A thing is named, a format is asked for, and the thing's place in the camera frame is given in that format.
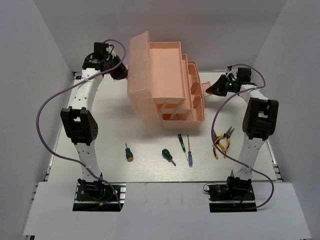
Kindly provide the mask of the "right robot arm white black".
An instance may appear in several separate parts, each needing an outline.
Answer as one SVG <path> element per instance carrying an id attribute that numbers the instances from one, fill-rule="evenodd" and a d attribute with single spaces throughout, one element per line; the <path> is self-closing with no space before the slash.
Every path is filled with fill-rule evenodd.
<path id="1" fill-rule="evenodd" d="M 264 96 L 260 89 L 266 86 L 262 77 L 262 86 L 251 82 L 253 68 L 248 65 L 228 66 L 228 72 L 220 78 L 205 92 L 209 95 L 225 97 L 227 93 L 233 93 L 233 97 L 241 97 L 247 104 L 242 122 L 244 133 L 243 145 L 240 155 L 236 161 L 241 165 L 233 170 L 228 177 L 225 187 L 226 195 L 236 200 L 243 195 L 244 189 L 249 188 L 252 180 L 253 167 L 255 165 L 260 148 L 276 129 L 279 102 Z"/>

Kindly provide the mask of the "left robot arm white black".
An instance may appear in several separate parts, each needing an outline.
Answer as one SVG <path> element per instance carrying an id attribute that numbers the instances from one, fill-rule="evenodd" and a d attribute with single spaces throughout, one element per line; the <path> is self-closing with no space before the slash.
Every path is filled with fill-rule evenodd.
<path id="1" fill-rule="evenodd" d="M 81 162 L 81 184 L 102 178 L 95 151 L 99 128 L 92 115 L 92 106 L 105 74 L 109 74 L 113 80 L 122 80 L 128 76 L 128 69 L 115 53 L 113 44 L 96 42 L 93 53 L 85 58 L 82 65 L 83 83 L 77 87 L 71 104 L 60 111 L 66 136 L 74 144 Z"/>

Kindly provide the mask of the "yellow black pliers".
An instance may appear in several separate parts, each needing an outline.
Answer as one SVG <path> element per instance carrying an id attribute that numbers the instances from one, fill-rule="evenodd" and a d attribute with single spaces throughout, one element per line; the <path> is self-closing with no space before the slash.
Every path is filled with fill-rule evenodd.
<path id="1" fill-rule="evenodd" d="M 234 128 L 231 126 L 224 134 L 217 135 L 215 132 L 213 133 L 215 144 L 220 147 L 220 149 L 226 152 L 230 147 L 230 138 L 234 131 Z"/>
<path id="2" fill-rule="evenodd" d="M 214 157 L 218 160 L 218 149 L 220 149 L 224 154 L 227 153 L 227 150 L 229 149 L 230 146 L 230 138 L 227 136 L 226 133 L 217 136 L 217 134 L 213 131 L 213 136 L 214 136 L 214 144 L 212 145 L 213 147 L 213 155 Z M 226 145 L 224 146 L 221 143 L 221 140 L 226 139 Z"/>

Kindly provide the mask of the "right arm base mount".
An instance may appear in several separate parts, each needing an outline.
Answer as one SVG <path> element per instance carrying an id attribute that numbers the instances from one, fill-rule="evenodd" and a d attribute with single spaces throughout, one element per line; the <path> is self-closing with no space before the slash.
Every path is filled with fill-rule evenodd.
<path id="1" fill-rule="evenodd" d="M 206 183 L 203 191 L 209 196 L 211 213 L 256 212 L 252 181 L 229 176 L 225 184 Z"/>

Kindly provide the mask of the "green orange stubby screwdriver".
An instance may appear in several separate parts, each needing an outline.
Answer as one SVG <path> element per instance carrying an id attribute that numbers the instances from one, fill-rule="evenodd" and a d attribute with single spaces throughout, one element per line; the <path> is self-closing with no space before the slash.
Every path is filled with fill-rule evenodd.
<path id="1" fill-rule="evenodd" d="M 125 144 L 125 156 L 129 162 L 131 162 L 134 159 L 133 153 L 127 144 Z"/>

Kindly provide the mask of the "pink plastic toolbox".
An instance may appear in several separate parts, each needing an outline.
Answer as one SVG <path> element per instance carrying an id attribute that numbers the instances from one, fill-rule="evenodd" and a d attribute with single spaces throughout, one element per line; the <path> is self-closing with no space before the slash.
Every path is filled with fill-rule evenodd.
<path id="1" fill-rule="evenodd" d="M 148 31 L 129 43 L 127 96 L 141 119 L 169 130 L 196 130 L 205 120 L 205 92 L 197 63 L 179 41 L 151 41 Z"/>

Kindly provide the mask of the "blue red screwdriver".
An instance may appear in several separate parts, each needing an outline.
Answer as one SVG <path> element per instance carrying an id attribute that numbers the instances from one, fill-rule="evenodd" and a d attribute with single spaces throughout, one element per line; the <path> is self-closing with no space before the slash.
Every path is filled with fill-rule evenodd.
<path id="1" fill-rule="evenodd" d="M 188 155 L 187 155 L 188 165 L 189 165 L 189 167 L 192 167 L 193 166 L 193 156 L 192 156 L 192 152 L 191 152 L 191 149 L 190 149 L 189 135 L 187 135 L 187 143 L 188 143 Z"/>

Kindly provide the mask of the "dark green stubby screwdriver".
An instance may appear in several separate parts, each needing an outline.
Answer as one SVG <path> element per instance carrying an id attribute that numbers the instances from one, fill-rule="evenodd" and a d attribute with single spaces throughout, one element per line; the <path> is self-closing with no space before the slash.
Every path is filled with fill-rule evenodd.
<path id="1" fill-rule="evenodd" d="M 175 167 L 177 166 L 176 163 L 173 161 L 173 156 L 171 155 L 171 153 L 169 152 L 168 149 L 164 148 L 161 153 L 162 153 L 162 156 L 163 156 L 169 163 L 172 163 Z"/>

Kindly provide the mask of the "black green precision screwdriver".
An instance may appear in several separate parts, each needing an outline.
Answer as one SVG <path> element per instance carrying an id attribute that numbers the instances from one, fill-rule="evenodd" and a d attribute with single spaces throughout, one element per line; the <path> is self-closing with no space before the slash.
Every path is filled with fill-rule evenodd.
<path id="1" fill-rule="evenodd" d="M 182 135 L 181 134 L 178 134 L 178 140 L 179 140 L 179 143 L 181 145 L 181 148 L 182 148 L 182 151 L 186 157 L 186 160 L 188 161 L 188 157 L 187 157 L 187 151 L 186 151 L 186 147 L 185 147 L 185 144 L 184 144 L 184 141 L 183 141 L 183 138 L 182 138 Z"/>

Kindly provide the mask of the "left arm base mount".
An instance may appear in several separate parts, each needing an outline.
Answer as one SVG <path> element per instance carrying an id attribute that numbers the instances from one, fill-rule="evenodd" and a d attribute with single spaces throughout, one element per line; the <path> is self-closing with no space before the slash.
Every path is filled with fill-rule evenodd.
<path id="1" fill-rule="evenodd" d="M 120 212 L 125 203 L 126 184 L 77 180 L 74 212 Z"/>

